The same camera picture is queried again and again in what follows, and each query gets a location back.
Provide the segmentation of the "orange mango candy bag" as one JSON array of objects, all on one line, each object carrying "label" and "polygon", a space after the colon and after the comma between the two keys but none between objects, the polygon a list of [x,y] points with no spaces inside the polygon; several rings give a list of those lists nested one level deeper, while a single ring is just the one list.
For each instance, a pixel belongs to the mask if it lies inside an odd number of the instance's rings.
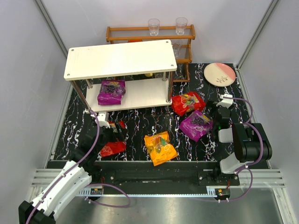
[{"label": "orange mango candy bag", "polygon": [[161,165],[178,156],[174,146],[170,143],[167,131],[144,137],[145,146],[154,166]]}]

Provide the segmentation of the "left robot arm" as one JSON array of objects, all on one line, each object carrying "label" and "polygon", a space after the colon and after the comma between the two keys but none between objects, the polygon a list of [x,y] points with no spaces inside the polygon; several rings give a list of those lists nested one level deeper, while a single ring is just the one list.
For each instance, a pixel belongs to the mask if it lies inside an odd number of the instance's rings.
[{"label": "left robot arm", "polygon": [[62,210],[77,193],[92,180],[100,178],[100,168],[95,162],[107,143],[118,141],[115,134],[112,127],[95,126],[91,129],[48,187],[31,202],[23,201],[19,205],[19,223],[56,223]]}]

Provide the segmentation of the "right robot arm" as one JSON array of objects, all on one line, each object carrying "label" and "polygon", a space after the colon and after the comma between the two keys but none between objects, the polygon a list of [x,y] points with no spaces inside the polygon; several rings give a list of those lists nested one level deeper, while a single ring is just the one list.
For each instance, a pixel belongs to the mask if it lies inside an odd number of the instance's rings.
[{"label": "right robot arm", "polygon": [[217,162],[206,175],[208,181],[214,181],[217,185],[237,179],[244,168],[272,158],[272,147],[262,124],[247,121],[230,126],[231,106],[225,100],[209,100],[206,104],[208,115],[213,121],[212,137],[221,143],[232,143],[234,148],[231,155]]}]

